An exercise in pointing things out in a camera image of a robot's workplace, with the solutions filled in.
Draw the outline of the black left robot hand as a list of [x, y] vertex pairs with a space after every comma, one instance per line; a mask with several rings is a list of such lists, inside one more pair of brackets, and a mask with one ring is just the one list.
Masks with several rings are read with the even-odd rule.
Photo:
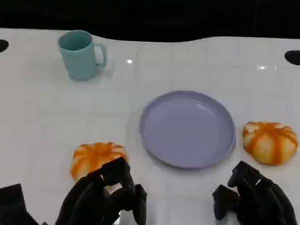
[[132, 211], [138, 225], [146, 225], [147, 194], [134, 184], [123, 157], [82, 177], [67, 194], [55, 225], [113, 225], [120, 211]]

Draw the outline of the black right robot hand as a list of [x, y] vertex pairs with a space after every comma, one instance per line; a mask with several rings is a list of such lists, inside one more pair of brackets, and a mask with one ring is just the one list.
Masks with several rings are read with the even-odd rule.
[[298, 225], [280, 186], [244, 161], [233, 168], [227, 186], [219, 185], [212, 197], [217, 220], [232, 211], [241, 225]]

